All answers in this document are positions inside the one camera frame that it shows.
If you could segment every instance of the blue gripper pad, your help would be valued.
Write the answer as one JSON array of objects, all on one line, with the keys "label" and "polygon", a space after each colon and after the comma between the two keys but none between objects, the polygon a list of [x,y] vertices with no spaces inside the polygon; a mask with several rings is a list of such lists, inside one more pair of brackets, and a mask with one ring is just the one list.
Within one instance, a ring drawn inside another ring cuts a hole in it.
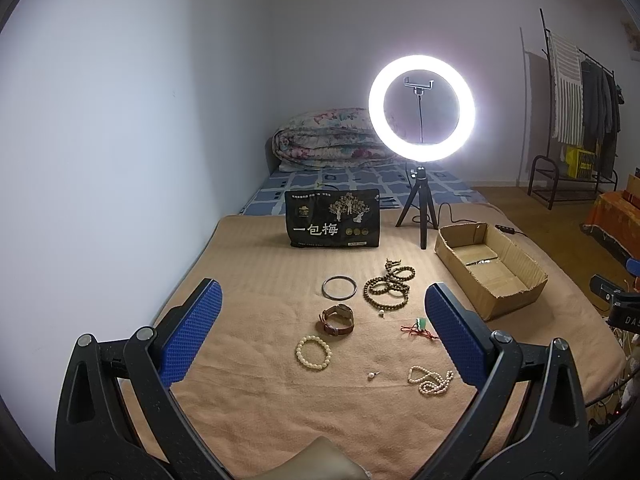
[{"label": "blue gripper pad", "polygon": [[209,330],[222,309],[222,288],[213,280],[189,304],[187,314],[162,348],[159,375],[165,388],[184,379]]},{"label": "blue gripper pad", "polygon": [[433,283],[424,311],[466,384],[481,389],[495,363],[491,332],[475,312],[464,308],[444,283]]},{"label": "blue gripper pad", "polygon": [[626,261],[626,270],[635,277],[640,276],[640,260],[629,258]]}]

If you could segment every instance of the clothes rack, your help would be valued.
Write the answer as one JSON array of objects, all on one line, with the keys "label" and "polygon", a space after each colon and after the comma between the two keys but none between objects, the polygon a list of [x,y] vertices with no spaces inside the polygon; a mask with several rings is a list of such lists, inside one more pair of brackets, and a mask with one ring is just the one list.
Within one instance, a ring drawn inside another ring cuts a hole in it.
[{"label": "clothes rack", "polygon": [[[602,176],[600,174],[600,170],[602,169],[602,162],[600,160],[601,157],[596,156],[594,164],[596,170],[592,171],[590,178],[572,178],[568,175],[560,175],[560,168],[558,167],[558,163],[549,156],[551,150],[551,137],[553,135],[554,129],[553,113],[555,105],[553,69],[551,67],[551,56],[549,53],[549,34],[551,33],[551,31],[546,28],[545,15],[542,12],[542,9],[540,9],[540,18],[542,19],[542,28],[545,31],[546,43],[546,51],[543,50],[542,52],[545,53],[546,61],[549,66],[549,132],[548,138],[546,140],[546,154],[535,156],[531,163],[531,170],[529,172],[529,189],[527,189],[527,194],[531,196],[531,194],[533,193],[537,197],[541,198],[544,202],[547,203],[547,208],[551,210],[555,202],[583,202],[585,200],[594,200],[599,193],[603,192],[600,190],[601,184],[613,184],[613,190],[615,191],[618,188],[618,174],[616,173],[616,170],[613,170],[613,179]],[[599,63],[596,59],[591,57],[582,49],[578,48],[578,50],[581,54],[584,55],[584,57],[597,64],[610,76],[614,76],[613,70],[609,70],[608,68],[606,68],[604,65]],[[538,168],[537,166],[540,160],[550,163],[552,167]],[[547,188],[533,188],[533,179],[537,173],[552,181],[551,190],[548,190]],[[593,184],[594,186],[585,186],[577,189],[558,189],[558,182],[560,182],[561,180],[582,184]]]}]

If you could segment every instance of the ring light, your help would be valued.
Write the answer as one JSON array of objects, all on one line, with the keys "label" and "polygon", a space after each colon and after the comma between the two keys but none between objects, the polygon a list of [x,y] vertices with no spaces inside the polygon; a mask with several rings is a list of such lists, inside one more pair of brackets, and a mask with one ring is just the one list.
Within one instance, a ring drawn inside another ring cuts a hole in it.
[{"label": "ring light", "polygon": [[[385,95],[393,80],[409,70],[428,70],[443,78],[453,89],[460,109],[453,133],[437,144],[412,144],[398,137],[386,122]],[[451,155],[466,142],[476,120],[471,90],[462,76],[444,61],[430,56],[406,56],[385,66],[373,81],[369,92],[369,115],[380,140],[398,155],[416,162],[431,162]]]}]

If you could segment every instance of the checkered sheet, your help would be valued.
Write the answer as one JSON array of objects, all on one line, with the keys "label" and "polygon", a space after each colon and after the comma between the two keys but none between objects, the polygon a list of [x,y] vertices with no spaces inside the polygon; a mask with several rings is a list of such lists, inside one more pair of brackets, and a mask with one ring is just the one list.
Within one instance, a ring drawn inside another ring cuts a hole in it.
[{"label": "checkered sheet", "polygon": [[[435,203],[486,202],[468,184],[443,170],[438,164],[424,165]],[[404,164],[377,168],[342,168],[338,170],[276,171],[242,209],[241,214],[252,216],[284,215],[284,192],[311,189],[370,189],[380,191],[380,209],[403,208],[411,189],[404,173]]]}]

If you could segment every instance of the wristwatch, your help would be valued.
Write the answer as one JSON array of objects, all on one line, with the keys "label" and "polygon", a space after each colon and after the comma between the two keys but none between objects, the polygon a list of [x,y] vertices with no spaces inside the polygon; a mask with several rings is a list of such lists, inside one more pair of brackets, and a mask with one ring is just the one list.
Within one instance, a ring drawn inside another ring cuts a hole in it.
[{"label": "wristwatch", "polygon": [[[327,319],[329,316],[331,316],[331,314],[335,314],[336,316],[347,319],[350,322],[350,325],[344,328],[336,328],[335,326],[331,326],[327,323]],[[324,325],[324,331],[329,335],[345,335],[353,332],[353,310],[351,310],[351,308],[344,303],[338,303],[337,305],[334,305],[327,310],[323,310],[322,314],[319,317],[320,321]]]}]

